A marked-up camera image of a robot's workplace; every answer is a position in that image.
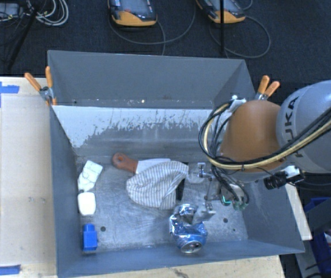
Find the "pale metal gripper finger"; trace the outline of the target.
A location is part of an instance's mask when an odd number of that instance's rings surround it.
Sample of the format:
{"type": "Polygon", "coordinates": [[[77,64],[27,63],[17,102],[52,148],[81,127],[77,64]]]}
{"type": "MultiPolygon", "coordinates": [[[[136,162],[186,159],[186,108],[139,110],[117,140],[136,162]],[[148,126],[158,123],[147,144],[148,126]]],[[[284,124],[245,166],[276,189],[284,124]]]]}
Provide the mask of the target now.
{"type": "Polygon", "coordinates": [[[189,173],[186,180],[189,183],[204,183],[210,181],[211,175],[207,172],[206,163],[190,163],[189,173]]]}
{"type": "Polygon", "coordinates": [[[204,204],[197,208],[193,222],[204,222],[210,220],[216,214],[212,202],[204,202],[204,204]]]}

